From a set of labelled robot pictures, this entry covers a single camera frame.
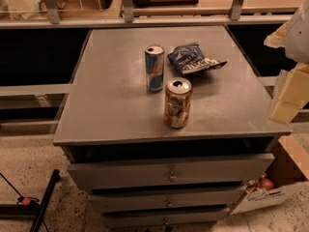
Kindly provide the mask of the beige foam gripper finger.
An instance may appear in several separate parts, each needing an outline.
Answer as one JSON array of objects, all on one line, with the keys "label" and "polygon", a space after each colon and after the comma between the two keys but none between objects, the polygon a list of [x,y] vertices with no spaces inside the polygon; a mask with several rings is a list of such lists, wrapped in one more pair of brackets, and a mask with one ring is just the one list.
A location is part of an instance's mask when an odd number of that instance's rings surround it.
[{"label": "beige foam gripper finger", "polygon": [[309,65],[298,63],[291,71],[277,76],[269,118],[289,124],[309,102]]}]

